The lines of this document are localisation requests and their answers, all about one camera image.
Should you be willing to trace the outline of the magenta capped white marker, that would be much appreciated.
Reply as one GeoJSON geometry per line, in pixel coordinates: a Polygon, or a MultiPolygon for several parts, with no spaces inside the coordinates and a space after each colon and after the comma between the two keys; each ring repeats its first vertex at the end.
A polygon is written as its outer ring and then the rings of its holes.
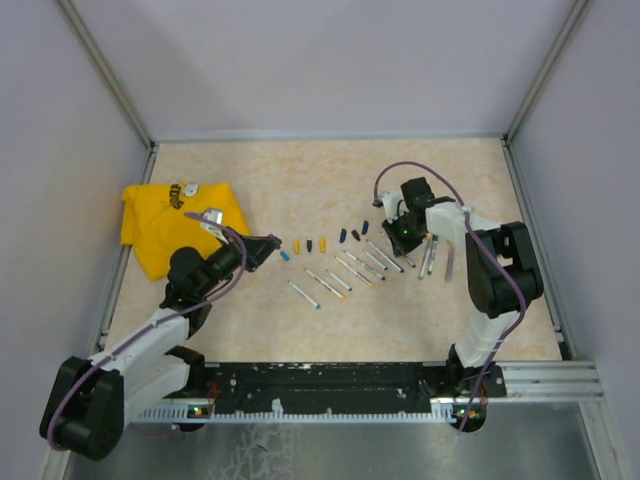
{"type": "Polygon", "coordinates": [[[409,266],[411,266],[412,268],[417,268],[417,265],[415,264],[415,262],[411,260],[407,255],[403,255],[402,257],[408,263],[409,266]]]}

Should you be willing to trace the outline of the navy capped white marker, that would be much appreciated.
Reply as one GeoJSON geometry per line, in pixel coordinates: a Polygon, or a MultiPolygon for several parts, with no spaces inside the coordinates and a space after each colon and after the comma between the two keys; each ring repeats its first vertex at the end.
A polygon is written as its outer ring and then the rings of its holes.
{"type": "Polygon", "coordinates": [[[394,269],[396,269],[399,273],[404,273],[405,270],[389,255],[387,255],[380,247],[378,247],[374,242],[367,239],[367,244],[371,246],[389,265],[391,265],[394,269]]]}

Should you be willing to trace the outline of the black eraser-cap white marker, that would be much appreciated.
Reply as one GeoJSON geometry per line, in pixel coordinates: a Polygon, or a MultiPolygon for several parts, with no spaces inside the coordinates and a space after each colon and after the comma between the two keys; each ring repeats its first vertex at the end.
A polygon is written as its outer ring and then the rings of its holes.
{"type": "Polygon", "coordinates": [[[380,269],[382,269],[383,271],[387,271],[388,267],[385,263],[383,263],[378,257],[376,257],[373,253],[367,251],[366,249],[363,249],[362,252],[375,264],[377,265],[380,269]]]}

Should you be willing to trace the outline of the dark blue capped marker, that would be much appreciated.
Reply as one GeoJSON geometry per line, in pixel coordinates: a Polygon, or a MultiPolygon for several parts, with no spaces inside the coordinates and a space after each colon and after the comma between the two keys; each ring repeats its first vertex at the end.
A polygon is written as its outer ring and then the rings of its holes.
{"type": "Polygon", "coordinates": [[[358,265],[360,265],[361,267],[363,267],[364,269],[366,269],[368,272],[372,273],[373,275],[375,275],[377,278],[379,278],[382,281],[386,280],[385,275],[383,275],[382,273],[380,273],[378,270],[376,270],[374,267],[370,266],[369,264],[367,264],[366,262],[364,262],[363,260],[361,260],[359,257],[355,256],[354,254],[343,250],[343,253],[349,257],[351,260],[353,260],[354,262],[356,262],[358,265]]]}

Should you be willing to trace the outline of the yellow capped clear pen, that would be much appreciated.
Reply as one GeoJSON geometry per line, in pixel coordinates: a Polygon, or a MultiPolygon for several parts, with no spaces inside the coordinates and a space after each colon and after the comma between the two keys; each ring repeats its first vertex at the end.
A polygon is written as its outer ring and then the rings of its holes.
{"type": "Polygon", "coordinates": [[[338,256],[334,256],[334,258],[340,265],[342,265],[346,270],[348,270],[352,275],[354,275],[356,278],[358,278],[360,281],[362,281],[368,287],[370,287],[370,288],[374,287],[374,284],[369,279],[367,279],[364,275],[362,275],[353,266],[348,264],[345,260],[341,259],[338,256]]]}

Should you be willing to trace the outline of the blue eraser-cap white marker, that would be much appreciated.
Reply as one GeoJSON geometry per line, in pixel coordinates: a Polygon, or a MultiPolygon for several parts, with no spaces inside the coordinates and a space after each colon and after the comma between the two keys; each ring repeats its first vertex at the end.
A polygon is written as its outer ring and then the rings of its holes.
{"type": "Polygon", "coordinates": [[[345,281],[343,280],[341,277],[339,277],[336,273],[334,273],[333,271],[329,270],[329,269],[325,269],[325,272],[332,278],[334,279],[338,284],[340,284],[345,290],[347,291],[352,291],[352,287],[345,281]]]}

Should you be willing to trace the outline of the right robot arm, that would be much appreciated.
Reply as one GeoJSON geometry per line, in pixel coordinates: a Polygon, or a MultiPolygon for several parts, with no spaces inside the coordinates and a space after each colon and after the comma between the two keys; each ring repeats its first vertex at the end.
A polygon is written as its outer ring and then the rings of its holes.
{"type": "Polygon", "coordinates": [[[424,177],[403,183],[400,192],[377,193],[373,205],[385,212],[382,228],[396,256],[415,250],[428,234],[465,251],[467,288],[475,312],[454,345],[459,362],[447,370],[446,380],[454,393],[470,395],[482,383],[479,367],[544,292],[527,226],[521,221],[496,223],[451,197],[437,197],[424,177]]]}

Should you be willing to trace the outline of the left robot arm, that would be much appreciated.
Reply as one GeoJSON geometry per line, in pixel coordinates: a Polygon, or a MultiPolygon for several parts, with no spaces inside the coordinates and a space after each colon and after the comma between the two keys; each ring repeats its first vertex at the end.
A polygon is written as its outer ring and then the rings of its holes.
{"type": "Polygon", "coordinates": [[[102,460],[145,409],[179,391],[194,397],[206,389],[204,358],[183,342],[202,328],[213,302],[241,274],[255,271],[281,246],[274,235],[228,229],[224,236],[209,256],[193,247],[172,254],[165,297],[141,327],[110,349],[61,364],[39,426],[52,449],[102,460]]]}

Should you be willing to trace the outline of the orange capped white marker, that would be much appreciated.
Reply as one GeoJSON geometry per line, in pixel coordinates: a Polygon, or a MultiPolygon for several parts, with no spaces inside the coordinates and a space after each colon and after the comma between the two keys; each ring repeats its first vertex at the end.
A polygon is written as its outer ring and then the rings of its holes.
{"type": "Polygon", "coordinates": [[[425,245],[425,249],[424,249],[424,252],[423,252],[422,261],[421,261],[421,264],[420,264],[419,273],[418,273],[418,277],[417,277],[417,279],[419,281],[422,281],[424,279],[424,277],[426,276],[427,269],[428,269],[428,263],[429,263],[429,257],[430,257],[430,254],[431,254],[431,248],[432,248],[432,238],[428,237],[426,239],[426,245],[425,245]]]}

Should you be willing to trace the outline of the dark green capped marker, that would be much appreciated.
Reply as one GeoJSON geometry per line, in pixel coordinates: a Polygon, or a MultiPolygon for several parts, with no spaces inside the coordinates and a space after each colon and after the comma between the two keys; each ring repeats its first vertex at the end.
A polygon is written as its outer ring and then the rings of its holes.
{"type": "Polygon", "coordinates": [[[431,244],[430,244],[430,249],[427,257],[427,275],[428,276],[430,276],[434,270],[438,243],[439,243],[439,236],[433,234],[431,237],[431,244]]]}

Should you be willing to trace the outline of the purple grey marker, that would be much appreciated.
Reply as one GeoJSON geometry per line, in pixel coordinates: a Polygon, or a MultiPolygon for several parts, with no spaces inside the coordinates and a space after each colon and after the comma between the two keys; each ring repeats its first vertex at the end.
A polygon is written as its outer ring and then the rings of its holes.
{"type": "Polygon", "coordinates": [[[452,280],[454,261],[455,261],[455,247],[453,246],[453,244],[449,243],[448,251],[447,251],[446,271],[445,271],[446,283],[449,283],[452,280]]]}

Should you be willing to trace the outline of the yellow t-shirt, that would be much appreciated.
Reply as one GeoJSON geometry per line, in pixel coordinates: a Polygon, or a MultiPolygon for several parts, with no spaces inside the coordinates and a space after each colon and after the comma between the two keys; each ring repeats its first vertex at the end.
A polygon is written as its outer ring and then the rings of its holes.
{"type": "Polygon", "coordinates": [[[123,194],[121,243],[130,245],[151,281],[165,277],[173,253],[192,247],[203,257],[214,253],[221,242],[187,217],[208,208],[224,212],[222,225],[241,235],[251,233],[245,215],[227,183],[174,183],[132,185],[123,194]]]}

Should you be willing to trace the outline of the corner aluminium post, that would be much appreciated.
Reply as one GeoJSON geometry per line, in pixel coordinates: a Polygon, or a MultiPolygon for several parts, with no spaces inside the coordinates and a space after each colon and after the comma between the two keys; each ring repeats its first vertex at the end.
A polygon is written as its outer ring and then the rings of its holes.
{"type": "Polygon", "coordinates": [[[571,8],[563,21],[558,34],[555,36],[549,50],[544,56],[543,62],[537,70],[537,73],[534,76],[534,79],[529,86],[513,120],[502,136],[502,141],[505,145],[510,145],[515,141],[515,138],[522,129],[532,109],[538,102],[539,97],[544,92],[546,85],[551,80],[565,50],[568,48],[570,42],[583,23],[591,4],[592,2],[589,0],[578,0],[572,2],[571,8]]]}
{"type": "Polygon", "coordinates": [[[77,6],[70,0],[55,0],[54,4],[60,11],[61,16],[71,32],[77,38],[89,62],[119,111],[124,116],[127,124],[135,132],[145,148],[151,151],[155,146],[155,142],[150,136],[141,114],[134,105],[131,96],[126,91],[124,84],[118,78],[111,62],[107,59],[107,56],[88,28],[77,6]]]}

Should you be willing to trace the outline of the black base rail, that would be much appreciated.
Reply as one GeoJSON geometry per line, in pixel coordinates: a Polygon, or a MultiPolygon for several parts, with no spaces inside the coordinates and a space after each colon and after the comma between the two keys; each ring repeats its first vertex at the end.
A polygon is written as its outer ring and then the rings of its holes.
{"type": "Polygon", "coordinates": [[[277,400],[285,414],[429,413],[438,398],[473,394],[503,398],[502,370],[445,362],[209,363],[171,400],[202,399],[217,414],[267,413],[277,400]]]}

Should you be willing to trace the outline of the left corner aluminium post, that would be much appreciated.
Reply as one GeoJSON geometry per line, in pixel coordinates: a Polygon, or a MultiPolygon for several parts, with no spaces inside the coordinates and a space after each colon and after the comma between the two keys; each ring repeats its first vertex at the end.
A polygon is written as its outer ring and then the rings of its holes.
{"type": "Polygon", "coordinates": [[[111,62],[107,59],[107,56],[88,28],[77,6],[70,0],[55,0],[54,4],[60,11],[61,16],[71,32],[77,38],[89,62],[119,111],[124,116],[127,124],[135,132],[145,148],[151,151],[155,146],[155,142],[150,136],[141,114],[134,105],[131,96],[126,91],[124,84],[118,78],[111,62]]]}

